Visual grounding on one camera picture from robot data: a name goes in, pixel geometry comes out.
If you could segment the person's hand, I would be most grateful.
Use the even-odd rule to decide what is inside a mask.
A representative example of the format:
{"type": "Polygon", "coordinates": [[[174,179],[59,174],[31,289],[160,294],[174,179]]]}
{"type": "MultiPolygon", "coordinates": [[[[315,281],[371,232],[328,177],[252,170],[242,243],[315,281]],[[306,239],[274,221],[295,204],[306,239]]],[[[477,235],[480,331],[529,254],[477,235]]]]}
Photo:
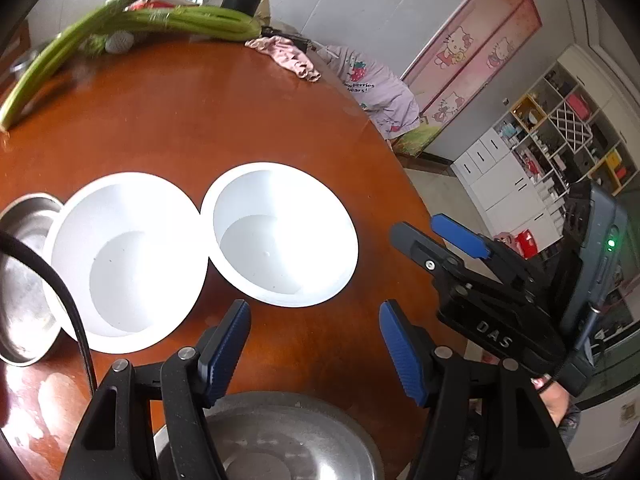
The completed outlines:
{"type": "Polygon", "coordinates": [[[562,386],[552,382],[548,377],[533,379],[532,383],[542,402],[544,402],[544,406],[547,408],[555,426],[559,427],[570,408],[570,395],[562,386]]]}

